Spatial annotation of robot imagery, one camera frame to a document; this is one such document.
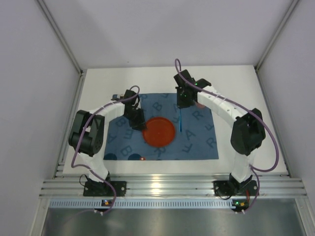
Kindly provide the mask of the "pink plastic cup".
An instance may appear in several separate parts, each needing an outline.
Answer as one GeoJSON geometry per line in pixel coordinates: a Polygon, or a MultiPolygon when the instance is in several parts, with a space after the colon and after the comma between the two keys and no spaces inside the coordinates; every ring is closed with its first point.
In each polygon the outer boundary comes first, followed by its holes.
{"type": "Polygon", "coordinates": [[[198,102],[196,102],[195,105],[196,105],[198,108],[200,108],[200,109],[205,108],[204,105],[202,105],[202,104],[200,104],[200,103],[198,103],[198,102]]]}

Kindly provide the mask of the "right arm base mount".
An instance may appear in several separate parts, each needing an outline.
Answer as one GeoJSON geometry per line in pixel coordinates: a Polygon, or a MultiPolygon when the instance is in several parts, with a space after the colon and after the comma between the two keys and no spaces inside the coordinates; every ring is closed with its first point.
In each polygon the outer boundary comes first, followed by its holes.
{"type": "Polygon", "coordinates": [[[213,182],[215,196],[218,197],[234,197],[254,196],[258,191],[258,185],[255,180],[244,181],[242,183],[231,182],[229,180],[216,180],[213,182]]]}

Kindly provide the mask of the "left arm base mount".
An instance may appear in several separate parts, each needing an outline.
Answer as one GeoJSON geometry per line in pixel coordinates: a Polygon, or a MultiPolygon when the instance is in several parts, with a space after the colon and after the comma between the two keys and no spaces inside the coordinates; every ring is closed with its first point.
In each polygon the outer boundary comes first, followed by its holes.
{"type": "MultiPolygon", "coordinates": [[[[110,184],[116,191],[117,197],[123,197],[126,194],[126,181],[111,181],[110,184]]],[[[83,196],[85,197],[113,197],[114,191],[104,182],[86,181],[84,185],[83,196]]]]}

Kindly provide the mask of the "blue fork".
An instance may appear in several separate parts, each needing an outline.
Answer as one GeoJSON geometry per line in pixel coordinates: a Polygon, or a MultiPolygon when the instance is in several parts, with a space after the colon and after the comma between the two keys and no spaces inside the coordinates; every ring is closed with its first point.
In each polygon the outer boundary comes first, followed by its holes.
{"type": "Polygon", "coordinates": [[[182,109],[179,109],[179,130],[182,132],[182,109]]]}

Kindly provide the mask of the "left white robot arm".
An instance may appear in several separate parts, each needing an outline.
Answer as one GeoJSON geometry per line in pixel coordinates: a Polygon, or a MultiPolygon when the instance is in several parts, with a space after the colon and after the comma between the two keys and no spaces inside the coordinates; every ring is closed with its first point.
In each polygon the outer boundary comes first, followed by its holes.
{"type": "Polygon", "coordinates": [[[111,99],[105,105],[90,111],[77,111],[69,134],[68,144],[74,155],[70,166],[83,167],[89,171],[88,179],[109,183],[110,173],[103,158],[107,142],[109,123],[125,117],[130,128],[137,131],[146,129],[144,110],[141,108],[139,86],[132,86],[122,96],[111,99]]]}

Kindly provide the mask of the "blue letter-print placemat cloth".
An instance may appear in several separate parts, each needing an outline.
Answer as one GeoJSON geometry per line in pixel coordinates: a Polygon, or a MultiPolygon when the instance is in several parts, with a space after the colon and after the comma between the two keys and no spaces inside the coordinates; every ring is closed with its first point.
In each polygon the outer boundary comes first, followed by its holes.
{"type": "Polygon", "coordinates": [[[175,139],[165,147],[145,143],[142,132],[130,128],[125,117],[109,123],[104,160],[115,161],[182,161],[218,159],[217,139],[212,112],[196,105],[182,109],[182,132],[179,130],[179,109],[174,93],[143,93],[140,104],[145,120],[164,117],[175,126],[175,139]]]}

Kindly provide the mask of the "red round plate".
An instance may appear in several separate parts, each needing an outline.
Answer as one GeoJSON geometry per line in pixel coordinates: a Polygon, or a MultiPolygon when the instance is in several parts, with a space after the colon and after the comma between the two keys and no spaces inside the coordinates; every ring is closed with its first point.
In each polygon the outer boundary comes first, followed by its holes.
{"type": "Polygon", "coordinates": [[[174,124],[164,117],[154,117],[146,122],[146,129],[142,131],[142,137],[146,144],[161,148],[171,144],[175,139],[174,124]]]}

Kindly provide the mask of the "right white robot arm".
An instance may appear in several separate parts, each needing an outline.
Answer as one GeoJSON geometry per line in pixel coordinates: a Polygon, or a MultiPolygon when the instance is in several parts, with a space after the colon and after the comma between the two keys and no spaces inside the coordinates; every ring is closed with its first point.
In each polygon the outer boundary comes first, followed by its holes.
{"type": "Polygon", "coordinates": [[[262,118],[257,108],[251,113],[240,111],[236,105],[227,101],[210,82],[205,79],[195,80],[187,70],[174,76],[177,86],[177,107],[184,109],[201,104],[221,117],[231,128],[230,143],[236,151],[234,166],[230,173],[238,183],[251,178],[250,164],[253,163],[252,152],[259,148],[266,134],[264,126],[257,120],[262,118]]]}

